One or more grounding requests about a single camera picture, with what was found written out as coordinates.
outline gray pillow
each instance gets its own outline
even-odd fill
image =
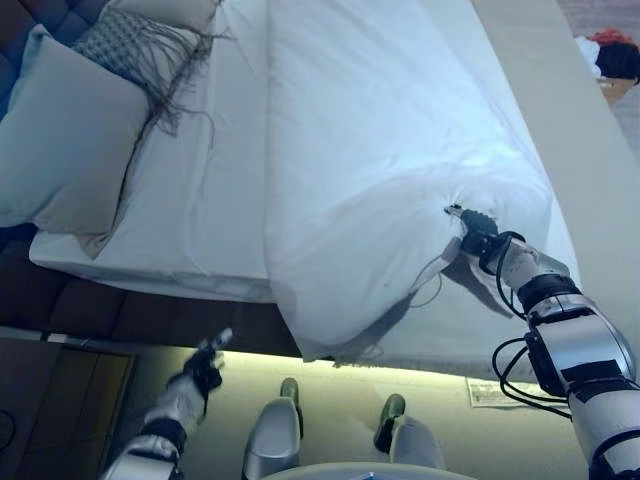
[[[174,27],[210,33],[221,0],[112,0],[109,5]]]
[[[140,88],[35,26],[0,122],[0,227],[108,233],[148,114]]]
[[[195,67],[209,58],[212,40],[211,35],[108,6],[71,48],[142,88],[160,127],[175,135],[184,108],[172,99],[173,92],[180,80],[189,79]]]

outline wire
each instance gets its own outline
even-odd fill
[[[534,399],[534,400],[539,400],[539,401],[543,401],[543,402],[552,402],[552,403],[565,403],[564,400],[561,399],[548,399],[548,398],[544,398],[544,397],[538,397],[535,395],[530,395],[526,392],[523,392],[522,390],[514,387],[511,383],[509,383],[508,377],[509,374],[511,373],[511,370],[513,370],[513,367],[516,365],[516,363],[518,363],[518,361],[522,358],[522,356],[528,351],[528,347],[523,347],[522,349],[520,349],[520,351],[518,351],[518,353],[516,353],[514,355],[514,357],[511,359],[511,361],[509,362],[509,364],[507,365],[507,367],[505,368],[504,372],[500,372],[500,369],[498,368],[498,355],[500,354],[500,352],[507,346],[512,345],[514,343],[520,343],[520,342],[524,342],[524,338],[514,338],[512,340],[507,340],[506,342],[503,342],[502,344],[500,344],[498,346],[498,348],[496,348],[493,352],[493,356],[491,357],[491,366],[493,367],[493,371],[495,372],[496,376],[498,377],[498,379],[500,380],[500,390],[502,391],[502,393],[508,397],[511,398],[512,400],[516,400],[520,403],[524,403],[525,405],[529,405],[530,407],[534,407],[534,408],[538,408],[540,410],[544,410],[550,413],[555,413],[556,415],[559,415],[561,417],[564,418],[568,418],[571,419],[571,415],[568,413],[565,413],[561,410],[558,410],[557,408],[554,407],[549,407],[547,405],[542,405],[538,402],[534,402],[532,400],[529,400],[528,398]],[[507,387],[511,388],[514,392],[517,392],[518,394],[521,394],[522,396],[516,396],[513,393],[509,392],[507,390]]]
[[[507,251],[509,250],[510,246],[511,246],[511,237],[509,237],[507,246],[502,251],[502,255],[500,255],[500,259],[498,260],[498,266],[496,268],[496,287],[498,288],[498,293],[500,294],[500,298],[502,299],[504,304],[507,307],[509,307],[509,310],[511,310],[514,313],[514,315],[517,315],[518,317],[526,321],[527,317],[525,317],[524,313],[516,310],[516,308],[513,306],[513,301],[510,302],[507,299],[507,296],[504,294],[504,290],[502,289],[502,267],[504,266],[504,259],[507,256]]]
[[[436,293],[431,295],[431,297],[428,300],[425,300],[422,303],[419,303],[417,305],[409,305],[409,308],[422,308],[422,307],[426,307],[431,302],[433,302],[438,297],[438,295],[440,295],[440,292],[442,291],[442,273],[438,273],[438,281],[439,281],[439,284],[438,284],[438,289],[436,290]]]
[[[0,445],[0,453],[2,453],[11,446],[11,444],[13,443],[13,439],[16,437],[16,419],[10,412],[7,412],[6,410],[0,410],[0,415],[7,417],[9,419],[9,423],[11,424],[11,433],[9,434],[9,439],[4,443],[4,445]]]

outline clothing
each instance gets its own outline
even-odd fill
[[[580,49],[580,53],[582,53],[582,56],[591,69],[591,75],[596,78],[600,77],[602,73],[600,71],[600,67],[596,65],[596,60],[598,59],[598,55],[600,54],[600,45],[598,45],[598,42],[588,40],[583,36],[576,37],[575,40],[578,48]]]
[[[628,43],[633,45],[633,39],[629,36],[625,36],[620,30],[617,28],[607,28],[602,32],[597,32],[590,37],[587,37],[589,40],[593,40],[597,42],[600,46],[611,45],[613,43]]]
[[[398,417],[394,422],[389,460],[391,463],[446,469],[440,444],[431,429],[407,415]]]
[[[614,43],[600,47],[596,64],[605,77],[640,79],[640,52],[637,45]]]

